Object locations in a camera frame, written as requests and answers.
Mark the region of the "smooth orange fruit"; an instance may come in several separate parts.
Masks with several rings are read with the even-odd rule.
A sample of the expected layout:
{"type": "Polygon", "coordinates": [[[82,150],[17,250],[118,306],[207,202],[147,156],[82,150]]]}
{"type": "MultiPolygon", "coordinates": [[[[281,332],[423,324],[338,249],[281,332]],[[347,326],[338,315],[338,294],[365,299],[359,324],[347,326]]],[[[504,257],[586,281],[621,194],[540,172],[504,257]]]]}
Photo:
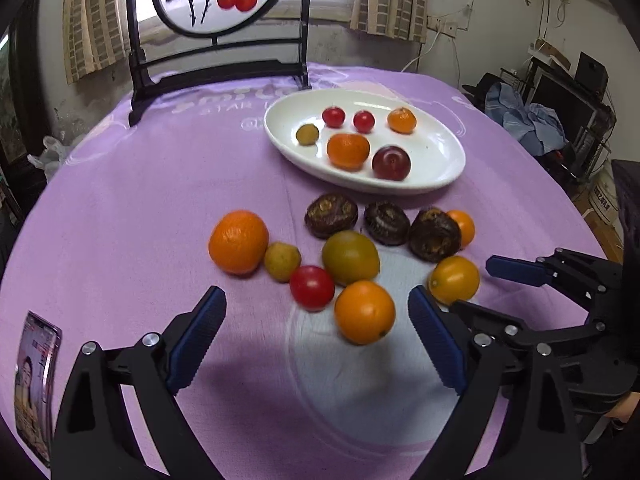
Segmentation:
{"type": "Polygon", "coordinates": [[[393,328],[393,298],[375,282],[348,285],[334,304],[334,320],[341,335],[352,344],[367,346],[384,338],[393,328]]]}

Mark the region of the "white oval plate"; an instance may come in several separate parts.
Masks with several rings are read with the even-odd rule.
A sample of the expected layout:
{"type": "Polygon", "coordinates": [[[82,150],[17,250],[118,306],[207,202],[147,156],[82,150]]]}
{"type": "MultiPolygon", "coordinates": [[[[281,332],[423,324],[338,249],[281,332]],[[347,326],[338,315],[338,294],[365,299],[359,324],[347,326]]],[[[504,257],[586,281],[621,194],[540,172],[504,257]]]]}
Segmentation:
{"type": "Polygon", "coordinates": [[[354,191],[413,196],[461,177],[465,151],[435,116],[407,103],[346,90],[307,90],[267,108],[269,141],[291,164],[354,191]]]}

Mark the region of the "orange mandarin on plate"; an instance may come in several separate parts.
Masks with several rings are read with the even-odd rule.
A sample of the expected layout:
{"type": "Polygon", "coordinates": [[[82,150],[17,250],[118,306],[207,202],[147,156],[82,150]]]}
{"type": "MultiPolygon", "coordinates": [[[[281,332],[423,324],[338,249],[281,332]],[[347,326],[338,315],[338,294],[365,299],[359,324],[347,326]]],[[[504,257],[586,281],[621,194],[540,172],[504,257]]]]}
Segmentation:
{"type": "Polygon", "coordinates": [[[358,171],[370,154],[370,143],[356,133],[335,133],[326,144],[330,163],[346,171],[358,171]]]}

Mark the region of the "small mandarin on plate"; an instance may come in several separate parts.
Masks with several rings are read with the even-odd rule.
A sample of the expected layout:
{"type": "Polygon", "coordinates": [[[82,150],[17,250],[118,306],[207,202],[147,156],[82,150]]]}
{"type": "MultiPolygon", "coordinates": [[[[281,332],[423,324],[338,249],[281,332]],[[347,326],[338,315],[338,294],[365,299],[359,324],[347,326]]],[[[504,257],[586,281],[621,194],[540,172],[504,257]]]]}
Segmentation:
{"type": "Polygon", "coordinates": [[[416,128],[416,115],[408,107],[397,107],[388,113],[387,125],[397,133],[413,133],[416,128]]]}

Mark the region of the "white plastic bag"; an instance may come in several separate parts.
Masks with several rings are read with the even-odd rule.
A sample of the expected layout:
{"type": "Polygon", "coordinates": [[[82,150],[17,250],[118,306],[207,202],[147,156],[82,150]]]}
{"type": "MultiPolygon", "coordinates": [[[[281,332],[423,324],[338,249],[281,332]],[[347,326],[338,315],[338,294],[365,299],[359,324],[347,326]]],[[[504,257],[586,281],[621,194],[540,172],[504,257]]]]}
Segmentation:
{"type": "Polygon", "coordinates": [[[54,136],[45,136],[42,143],[42,153],[39,156],[28,154],[27,160],[36,169],[41,170],[46,181],[50,182],[68,155],[76,148],[76,142],[66,145],[54,136]]]}

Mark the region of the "small green fruit on plate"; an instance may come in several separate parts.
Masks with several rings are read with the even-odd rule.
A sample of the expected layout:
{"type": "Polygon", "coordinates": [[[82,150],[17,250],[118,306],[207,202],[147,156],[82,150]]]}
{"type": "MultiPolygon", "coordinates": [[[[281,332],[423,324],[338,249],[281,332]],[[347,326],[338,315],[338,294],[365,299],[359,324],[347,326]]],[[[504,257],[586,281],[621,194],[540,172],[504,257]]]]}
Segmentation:
{"type": "Polygon", "coordinates": [[[320,136],[319,129],[314,124],[305,124],[300,126],[295,137],[299,145],[309,146],[317,143],[320,136]]]}

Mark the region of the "black metal rack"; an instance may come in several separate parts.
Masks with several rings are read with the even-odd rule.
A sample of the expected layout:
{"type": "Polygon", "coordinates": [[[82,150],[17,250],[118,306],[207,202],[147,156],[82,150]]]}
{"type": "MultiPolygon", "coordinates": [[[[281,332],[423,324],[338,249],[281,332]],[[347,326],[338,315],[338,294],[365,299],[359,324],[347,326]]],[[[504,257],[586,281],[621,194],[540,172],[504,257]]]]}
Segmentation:
{"type": "Polygon", "coordinates": [[[548,167],[562,182],[585,181],[608,150],[616,124],[614,110],[578,84],[561,67],[532,58],[521,88],[526,104],[551,108],[563,127],[566,144],[548,167]]]}

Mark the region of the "small yellow-green fruit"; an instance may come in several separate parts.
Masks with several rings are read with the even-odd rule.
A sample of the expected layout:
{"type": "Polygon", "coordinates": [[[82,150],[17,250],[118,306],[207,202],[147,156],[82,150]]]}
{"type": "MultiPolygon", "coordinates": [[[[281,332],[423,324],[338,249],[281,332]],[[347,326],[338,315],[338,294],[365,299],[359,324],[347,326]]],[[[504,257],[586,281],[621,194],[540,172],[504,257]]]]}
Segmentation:
{"type": "Polygon", "coordinates": [[[302,255],[294,245],[274,242],[268,246],[262,263],[276,282],[287,283],[302,263],[302,255]]]}

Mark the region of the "blue clothes pile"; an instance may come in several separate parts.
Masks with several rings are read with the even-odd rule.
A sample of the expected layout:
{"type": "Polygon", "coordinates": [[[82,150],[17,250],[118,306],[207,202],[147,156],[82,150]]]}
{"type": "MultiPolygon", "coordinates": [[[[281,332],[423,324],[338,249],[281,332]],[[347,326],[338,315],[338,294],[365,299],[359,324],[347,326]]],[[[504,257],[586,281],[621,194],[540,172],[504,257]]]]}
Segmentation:
{"type": "Polygon", "coordinates": [[[534,157],[562,150],[567,144],[555,110],[538,103],[525,104],[520,94],[502,81],[487,91],[484,111],[534,157]]]}

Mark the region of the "smartphone on table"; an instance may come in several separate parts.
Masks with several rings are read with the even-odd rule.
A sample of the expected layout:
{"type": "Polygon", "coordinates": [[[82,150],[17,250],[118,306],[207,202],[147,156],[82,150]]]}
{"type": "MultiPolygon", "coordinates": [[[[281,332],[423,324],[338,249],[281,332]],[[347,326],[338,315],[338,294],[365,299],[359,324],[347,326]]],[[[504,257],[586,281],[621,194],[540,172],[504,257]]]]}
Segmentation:
{"type": "Polygon", "coordinates": [[[51,463],[53,378],[62,332],[28,311],[15,369],[14,416],[17,435],[46,468],[51,463]]]}

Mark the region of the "large green-yellow fruit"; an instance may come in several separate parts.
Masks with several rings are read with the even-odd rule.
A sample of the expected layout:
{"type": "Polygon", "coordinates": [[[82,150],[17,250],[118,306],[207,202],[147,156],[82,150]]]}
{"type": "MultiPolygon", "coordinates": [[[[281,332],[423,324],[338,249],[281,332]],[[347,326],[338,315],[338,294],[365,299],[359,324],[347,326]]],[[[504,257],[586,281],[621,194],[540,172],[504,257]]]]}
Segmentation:
{"type": "Polygon", "coordinates": [[[323,267],[340,286],[374,280],[381,269],[375,244],[355,231],[332,235],[322,247],[321,258],[323,267]]]}

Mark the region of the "small orange kumquat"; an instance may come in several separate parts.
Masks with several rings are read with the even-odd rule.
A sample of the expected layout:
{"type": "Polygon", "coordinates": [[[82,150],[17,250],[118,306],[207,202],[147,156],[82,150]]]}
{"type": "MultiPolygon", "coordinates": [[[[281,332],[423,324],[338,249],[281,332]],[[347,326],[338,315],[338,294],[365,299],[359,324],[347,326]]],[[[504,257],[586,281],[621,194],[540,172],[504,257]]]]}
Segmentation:
{"type": "Polygon", "coordinates": [[[448,216],[457,223],[461,233],[461,247],[468,247],[474,240],[476,229],[472,217],[462,210],[450,210],[448,216]]]}

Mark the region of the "round painted screen stand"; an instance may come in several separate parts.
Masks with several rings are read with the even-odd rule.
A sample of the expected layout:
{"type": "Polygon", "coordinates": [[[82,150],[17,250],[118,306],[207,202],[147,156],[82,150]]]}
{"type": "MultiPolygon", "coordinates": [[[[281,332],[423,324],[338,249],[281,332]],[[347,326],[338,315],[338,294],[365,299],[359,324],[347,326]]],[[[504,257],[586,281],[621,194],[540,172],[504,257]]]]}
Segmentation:
{"type": "Polygon", "coordinates": [[[272,37],[231,40],[231,35],[262,20],[280,0],[152,0],[160,24],[175,35],[205,41],[205,47],[180,51],[160,58],[147,58],[142,48],[137,0],[126,0],[126,17],[130,42],[128,56],[132,81],[131,110],[128,124],[141,122],[144,113],[162,96],[203,84],[234,80],[290,77],[299,88],[310,88],[307,50],[310,0],[300,0],[298,33],[295,37],[272,37]],[[230,50],[291,46],[297,49],[293,62],[277,58],[229,62],[188,70],[153,80],[150,69],[191,56],[230,50]]]}

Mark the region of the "large orange mandarin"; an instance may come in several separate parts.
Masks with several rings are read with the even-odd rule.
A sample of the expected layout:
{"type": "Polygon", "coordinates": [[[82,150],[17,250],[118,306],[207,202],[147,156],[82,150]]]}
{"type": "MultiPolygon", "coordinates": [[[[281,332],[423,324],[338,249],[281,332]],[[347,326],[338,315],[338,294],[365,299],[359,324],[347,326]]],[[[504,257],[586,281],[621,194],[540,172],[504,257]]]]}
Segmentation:
{"type": "Polygon", "coordinates": [[[258,268],[268,245],[269,232],[262,218],[248,210],[235,210],[213,229],[208,253],[221,271],[242,276],[258,268]]]}

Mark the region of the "yellow orange tomato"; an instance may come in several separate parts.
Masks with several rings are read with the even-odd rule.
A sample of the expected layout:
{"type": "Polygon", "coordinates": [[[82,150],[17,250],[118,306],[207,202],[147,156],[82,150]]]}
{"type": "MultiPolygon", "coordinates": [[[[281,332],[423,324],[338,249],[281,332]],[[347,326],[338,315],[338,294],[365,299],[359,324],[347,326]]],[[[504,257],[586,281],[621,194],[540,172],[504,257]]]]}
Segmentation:
{"type": "Polygon", "coordinates": [[[434,267],[426,286],[440,304],[468,301],[480,288],[480,271],[469,259],[451,256],[434,267]]]}

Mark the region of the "left beige curtain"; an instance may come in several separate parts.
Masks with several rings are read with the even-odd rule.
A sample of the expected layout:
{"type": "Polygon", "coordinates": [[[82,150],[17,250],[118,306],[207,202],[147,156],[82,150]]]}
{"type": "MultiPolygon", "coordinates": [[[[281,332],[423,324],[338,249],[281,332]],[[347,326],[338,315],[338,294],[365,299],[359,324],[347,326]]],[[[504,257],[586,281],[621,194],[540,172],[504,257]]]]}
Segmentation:
{"type": "Polygon", "coordinates": [[[105,70],[130,50],[126,0],[63,0],[66,81],[105,70]]]}

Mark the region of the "red cherry tomato on plate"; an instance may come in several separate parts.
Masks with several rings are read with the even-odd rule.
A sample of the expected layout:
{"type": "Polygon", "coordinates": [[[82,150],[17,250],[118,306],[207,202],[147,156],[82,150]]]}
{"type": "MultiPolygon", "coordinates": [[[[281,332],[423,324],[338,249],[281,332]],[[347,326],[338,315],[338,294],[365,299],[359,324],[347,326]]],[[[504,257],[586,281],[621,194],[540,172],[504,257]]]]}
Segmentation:
{"type": "Polygon", "coordinates": [[[329,106],[322,112],[322,119],[329,128],[341,128],[344,125],[346,114],[341,107],[329,106]]]}

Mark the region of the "red cherry tomato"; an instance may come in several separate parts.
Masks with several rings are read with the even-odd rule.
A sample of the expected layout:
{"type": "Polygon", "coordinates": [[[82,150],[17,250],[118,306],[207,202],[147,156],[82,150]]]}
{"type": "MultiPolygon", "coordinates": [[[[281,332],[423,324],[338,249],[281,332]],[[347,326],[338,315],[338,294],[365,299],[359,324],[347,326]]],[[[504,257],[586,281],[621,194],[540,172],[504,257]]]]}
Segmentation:
{"type": "Polygon", "coordinates": [[[329,106],[322,112],[322,119],[329,128],[341,128],[344,125],[346,114],[341,107],[329,106]]]}
{"type": "Polygon", "coordinates": [[[375,126],[375,117],[368,110],[358,110],[352,118],[352,123],[359,133],[370,133],[375,126]]]}
{"type": "Polygon", "coordinates": [[[314,312],[330,304],[335,284],[328,271],[318,266],[300,266],[291,275],[290,291],[302,308],[314,312]]]}

